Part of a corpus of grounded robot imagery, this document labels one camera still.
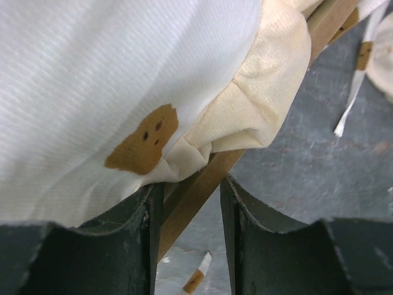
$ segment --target white strap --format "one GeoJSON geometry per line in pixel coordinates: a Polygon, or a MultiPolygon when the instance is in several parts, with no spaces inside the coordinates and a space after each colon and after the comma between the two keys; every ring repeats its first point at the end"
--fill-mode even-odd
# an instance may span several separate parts
{"type": "MultiPolygon", "coordinates": [[[[370,19],[367,23],[367,27],[363,36],[363,42],[370,42],[374,40],[374,35],[377,26],[381,22],[385,11],[387,9],[387,6],[389,5],[390,1],[384,1],[382,5],[380,5],[370,16],[370,19]]],[[[344,111],[344,114],[342,115],[340,121],[338,122],[336,129],[334,130],[334,134],[337,137],[342,137],[344,128],[345,128],[345,122],[348,117],[348,114],[352,108],[352,106],[355,103],[357,94],[359,92],[360,86],[362,85],[362,82],[364,80],[365,76],[365,71],[364,70],[355,70],[354,76],[352,78],[352,84],[351,84],[351,92],[349,93],[349,98],[347,102],[347,107],[344,111]]]]}

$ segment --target dark green metal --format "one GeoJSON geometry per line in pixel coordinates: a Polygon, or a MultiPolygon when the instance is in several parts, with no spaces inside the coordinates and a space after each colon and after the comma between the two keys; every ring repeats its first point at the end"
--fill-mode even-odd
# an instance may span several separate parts
{"type": "Polygon", "coordinates": [[[154,184],[77,229],[0,225],[0,294],[153,295],[162,206],[154,184]]]}
{"type": "Polygon", "coordinates": [[[393,294],[393,219],[307,225],[220,187],[232,295],[393,294]]]}

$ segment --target brown stain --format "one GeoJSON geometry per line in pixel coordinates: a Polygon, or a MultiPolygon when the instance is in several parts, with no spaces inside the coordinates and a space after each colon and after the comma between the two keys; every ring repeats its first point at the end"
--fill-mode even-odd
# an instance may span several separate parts
{"type": "Polygon", "coordinates": [[[360,71],[364,71],[366,69],[372,50],[372,41],[362,43],[362,45],[360,46],[359,54],[357,55],[356,69],[360,71]]]}
{"type": "Polygon", "coordinates": [[[374,149],[373,152],[377,153],[378,155],[386,152],[388,149],[390,149],[392,146],[391,144],[387,143],[387,142],[382,142],[382,143],[378,143],[374,149]]]}
{"type": "Polygon", "coordinates": [[[340,38],[343,34],[348,32],[351,28],[353,28],[359,22],[359,10],[356,7],[354,11],[349,15],[343,25],[338,29],[337,33],[334,34],[333,38],[329,41],[329,44],[335,42],[338,38],[340,38]]]}
{"type": "Polygon", "coordinates": [[[178,127],[176,109],[171,104],[160,106],[113,150],[104,166],[139,175],[149,174],[161,160],[162,149],[178,127]]]}
{"type": "Polygon", "coordinates": [[[197,269],[192,275],[192,277],[189,279],[187,284],[184,285],[183,291],[186,292],[187,294],[193,294],[196,288],[203,281],[203,279],[204,279],[203,273],[199,269],[197,269]]]}

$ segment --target wooden frame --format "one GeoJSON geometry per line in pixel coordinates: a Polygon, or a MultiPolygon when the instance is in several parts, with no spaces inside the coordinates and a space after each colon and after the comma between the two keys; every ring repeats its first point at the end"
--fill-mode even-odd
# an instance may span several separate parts
{"type": "MultiPolygon", "coordinates": [[[[309,17],[310,65],[356,8],[358,0],[325,0],[309,17]]],[[[177,184],[168,184],[161,226],[158,261],[171,248],[215,191],[244,150],[213,154],[206,167],[177,184]]]]}

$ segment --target gray concrete floor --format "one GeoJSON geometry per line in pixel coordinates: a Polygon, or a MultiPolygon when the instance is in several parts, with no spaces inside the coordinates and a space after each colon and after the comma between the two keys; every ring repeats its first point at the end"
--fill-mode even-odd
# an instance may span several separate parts
{"type": "MultiPolygon", "coordinates": [[[[274,143],[247,151],[231,171],[251,194],[304,222],[393,215],[393,107],[366,80],[344,137],[332,132],[348,98],[363,30],[364,23],[322,52],[274,143]]],[[[230,294],[219,190],[158,264],[156,294],[178,292],[207,250],[211,268],[195,295],[230,294]]]]}

